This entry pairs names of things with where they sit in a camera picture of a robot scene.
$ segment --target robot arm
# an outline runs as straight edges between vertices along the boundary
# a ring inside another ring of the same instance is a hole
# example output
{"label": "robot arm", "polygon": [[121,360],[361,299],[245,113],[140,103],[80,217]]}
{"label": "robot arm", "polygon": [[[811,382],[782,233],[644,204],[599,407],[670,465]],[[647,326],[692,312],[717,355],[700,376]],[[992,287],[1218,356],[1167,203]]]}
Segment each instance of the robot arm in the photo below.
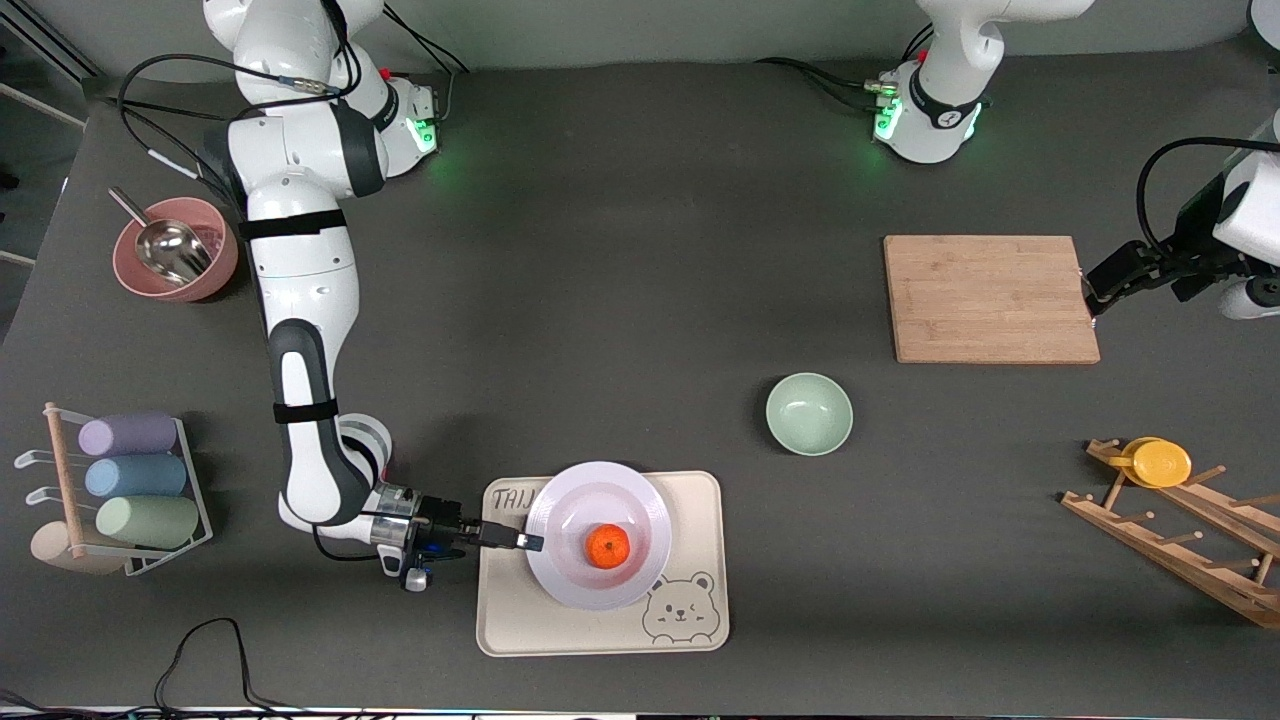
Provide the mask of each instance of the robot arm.
{"label": "robot arm", "polygon": [[[210,29],[237,64],[306,85],[238,73],[251,102],[285,104],[229,123],[206,146],[244,199],[241,236],[257,275],[288,464],[279,515],[317,544],[321,536],[374,544],[387,575],[425,589],[426,564],[460,556],[456,542],[538,551],[541,538],[463,520],[457,502],[388,484],[390,433],[367,415],[338,414],[334,370],[360,309],[338,200],[376,192],[435,149],[430,90],[383,78],[347,41],[381,8],[381,0],[205,0]],[[308,101],[288,104],[298,99]]]}
{"label": "robot arm", "polygon": [[[1270,131],[1280,131],[1276,113]],[[1184,141],[1194,143],[1194,138]],[[1132,241],[1085,275],[1085,302],[1100,315],[1120,299],[1170,286],[1187,302],[1210,286],[1234,282],[1219,309],[1231,319],[1280,315],[1280,154],[1238,152],[1178,213],[1172,234],[1156,245]]]}
{"label": "robot arm", "polygon": [[973,135],[978,99],[1005,58],[996,23],[1076,18],[1093,0],[916,0],[934,37],[922,63],[909,58],[881,73],[899,97],[886,99],[873,137],[913,163],[941,163]]}

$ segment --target wooden peg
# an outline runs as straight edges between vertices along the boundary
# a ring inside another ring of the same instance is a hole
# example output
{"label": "wooden peg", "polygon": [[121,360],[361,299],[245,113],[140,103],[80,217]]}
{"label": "wooden peg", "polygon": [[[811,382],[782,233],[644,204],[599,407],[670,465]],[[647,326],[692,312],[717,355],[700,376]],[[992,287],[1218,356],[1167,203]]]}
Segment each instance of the wooden peg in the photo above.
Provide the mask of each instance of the wooden peg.
{"label": "wooden peg", "polygon": [[1115,506],[1116,498],[1120,497],[1120,488],[1124,487],[1125,477],[1124,473],[1116,473],[1116,479],[1111,483],[1111,489],[1107,491],[1107,497],[1102,500],[1102,509],[1111,510]]}
{"label": "wooden peg", "polygon": [[1274,559],[1275,556],[1271,555],[1270,552],[1262,555],[1262,564],[1258,565],[1257,571],[1253,573],[1254,583],[1258,583],[1261,585],[1262,583],[1267,582],[1267,573],[1271,571],[1271,561]]}
{"label": "wooden peg", "polygon": [[1117,445],[1120,445],[1120,441],[1117,439],[1107,442],[1098,442],[1096,439],[1092,439],[1089,441],[1089,446],[1084,448],[1084,452],[1106,462],[1107,457],[1115,457],[1116,455],[1120,455],[1120,450],[1116,447]]}
{"label": "wooden peg", "polygon": [[1190,542],[1193,539],[1202,539],[1204,533],[1196,530],[1193,533],[1184,533],[1180,536],[1174,536],[1171,538],[1160,538],[1156,544],[1178,544],[1180,542]]}
{"label": "wooden peg", "polygon": [[1228,505],[1231,507],[1248,507],[1251,505],[1270,505],[1272,502],[1280,502],[1280,492],[1263,495],[1262,497],[1251,497],[1248,500],[1233,500]]}
{"label": "wooden peg", "polygon": [[1116,525],[1123,525],[1125,523],[1146,523],[1147,520],[1155,520],[1156,514],[1151,510],[1146,512],[1134,512],[1133,515],[1125,515],[1124,518],[1112,518],[1111,521]]}
{"label": "wooden peg", "polygon": [[1199,474],[1192,475],[1190,478],[1187,478],[1187,482],[1183,483],[1183,487],[1187,487],[1187,486],[1198,486],[1198,484],[1203,483],[1204,480],[1213,479],[1213,478],[1221,475],[1225,471],[1226,471],[1226,465],[1217,465],[1217,466],[1210,468],[1208,470],[1204,470],[1203,473],[1199,473]]}
{"label": "wooden peg", "polygon": [[1257,557],[1251,557],[1248,560],[1222,560],[1220,562],[1206,562],[1206,570],[1252,570],[1262,565],[1262,561]]}
{"label": "wooden peg", "polygon": [[54,466],[58,469],[58,491],[63,496],[63,519],[67,520],[67,541],[72,546],[72,557],[88,555],[84,551],[84,530],[79,524],[79,509],[76,507],[76,488],[72,486],[72,466],[67,457],[67,441],[63,439],[61,411],[54,402],[45,404],[45,419],[49,420],[49,442],[52,445]]}

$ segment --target white plate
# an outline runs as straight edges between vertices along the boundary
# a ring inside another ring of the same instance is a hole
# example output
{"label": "white plate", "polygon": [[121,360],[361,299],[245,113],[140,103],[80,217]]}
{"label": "white plate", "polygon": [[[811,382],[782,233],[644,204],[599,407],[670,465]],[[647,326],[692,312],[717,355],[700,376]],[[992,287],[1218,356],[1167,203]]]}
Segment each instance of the white plate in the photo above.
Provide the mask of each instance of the white plate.
{"label": "white plate", "polygon": [[[612,523],[627,533],[631,556],[611,570],[586,560],[586,536]],[[616,462],[582,462],[547,483],[525,532],[545,538],[529,568],[557,601],[579,610],[626,607],[649,592],[671,556],[671,515],[641,475]]]}

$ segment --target green bowl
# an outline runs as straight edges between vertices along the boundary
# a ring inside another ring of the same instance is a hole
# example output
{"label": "green bowl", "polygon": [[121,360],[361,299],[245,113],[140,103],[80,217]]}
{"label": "green bowl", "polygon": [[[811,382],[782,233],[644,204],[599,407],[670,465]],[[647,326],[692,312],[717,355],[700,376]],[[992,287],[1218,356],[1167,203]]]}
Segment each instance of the green bowl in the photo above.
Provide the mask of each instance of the green bowl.
{"label": "green bowl", "polygon": [[796,373],[773,386],[764,419],[782,447],[813,457],[845,445],[854,429],[854,406],[836,380]]}

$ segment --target yellow cup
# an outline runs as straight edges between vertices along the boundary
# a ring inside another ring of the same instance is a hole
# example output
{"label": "yellow cup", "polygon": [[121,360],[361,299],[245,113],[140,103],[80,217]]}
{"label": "yellow cup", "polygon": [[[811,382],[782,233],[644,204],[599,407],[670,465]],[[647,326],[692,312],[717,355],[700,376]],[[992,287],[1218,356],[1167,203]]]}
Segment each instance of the yellow cup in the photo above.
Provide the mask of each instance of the yellow cup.
{"label": "yellow cup", "polygon": [[1181,484],[1192,475],[1192,459],[1187,451],[1158,437],[1140,437],[1106,461],[1138,486],[1152,489]]}

